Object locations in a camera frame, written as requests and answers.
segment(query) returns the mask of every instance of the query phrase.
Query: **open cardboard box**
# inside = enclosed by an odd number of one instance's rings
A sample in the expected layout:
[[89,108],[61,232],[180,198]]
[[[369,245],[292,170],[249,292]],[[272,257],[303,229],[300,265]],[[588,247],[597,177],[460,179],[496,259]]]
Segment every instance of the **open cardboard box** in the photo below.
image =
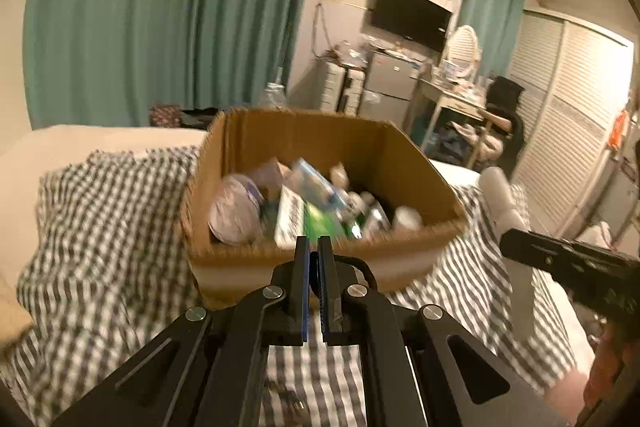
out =
[[237,108],[220,113],[209,127],[180,216],[191,270],[211,308],[231,305],[268,284],[273,267],[293,258],[293,250],[275,243],[232,247],[215,243],[209,233],[209,208],[220,180],[273,157],[288,166],[304,158],[327,178],[341,162],[351,185],[372,192],[391,209],[404,204],[420,213],[424,227],[418,232],[334,241],[335,253],[369,264],[382,291],[401,289],[428,273],[442,248],[466,228],[453,190],[392,124],[318,111]]

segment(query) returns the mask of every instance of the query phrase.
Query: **teal curtain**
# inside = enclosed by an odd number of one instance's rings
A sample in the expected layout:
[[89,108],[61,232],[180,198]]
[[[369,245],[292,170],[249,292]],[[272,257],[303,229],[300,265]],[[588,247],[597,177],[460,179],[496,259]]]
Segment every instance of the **teal curtain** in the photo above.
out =
[[524,0],[462,0],[458,26],[470,25],[482,47],[478,74],[506,74],[523,7]]
[[27,0],[33,128],[144,125],[148,107],[256,102],[286,82],[303,0]]

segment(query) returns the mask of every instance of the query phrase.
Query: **black and white checkered bedsheet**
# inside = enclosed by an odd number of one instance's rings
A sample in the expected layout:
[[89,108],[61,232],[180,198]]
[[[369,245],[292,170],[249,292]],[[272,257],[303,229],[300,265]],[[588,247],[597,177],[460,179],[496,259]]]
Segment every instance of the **black and white checkered bedsheet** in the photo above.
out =
[[[40,184],[40,244],[18,281],[18,300],[34,327],[10,354],[14,388],[34,423],[48,426],[182,311],[198,302],[177,233],[194,148],[94,152],[83,163],[50,172]],[[511,333],[510,283],[477,188],[457,188],[469,229],[446,249],[430,276],[390,299],[419,308],[443,306],[542,392],[575,360],[539,273],[535,336]],[[521,190],[514,195],[523,216]],[[318,316],[303,347],[271,347],[268,378],[308,404],[315,426],[364,426],[357,346],[327,347]],[[261,424],[282,425],[284,406],[267,389]]]

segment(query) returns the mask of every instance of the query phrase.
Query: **flat screen tv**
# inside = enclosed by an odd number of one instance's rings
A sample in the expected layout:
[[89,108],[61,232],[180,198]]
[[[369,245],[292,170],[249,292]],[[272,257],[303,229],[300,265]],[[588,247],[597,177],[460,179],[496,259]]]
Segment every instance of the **flat screen tv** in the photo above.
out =
[[450,17],[429,0],[376,0],[370,23],[441,53]]

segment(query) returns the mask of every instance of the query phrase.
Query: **closet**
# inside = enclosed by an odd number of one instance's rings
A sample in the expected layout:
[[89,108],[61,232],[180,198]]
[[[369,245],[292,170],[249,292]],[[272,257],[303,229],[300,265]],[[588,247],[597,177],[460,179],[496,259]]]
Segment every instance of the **closet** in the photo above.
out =
[[586,21],[525,10],[507,76],[524,87],[526,147],[513,182],[526,188],[531,228],[561,237],[596,183],[625,107],[630,41]]

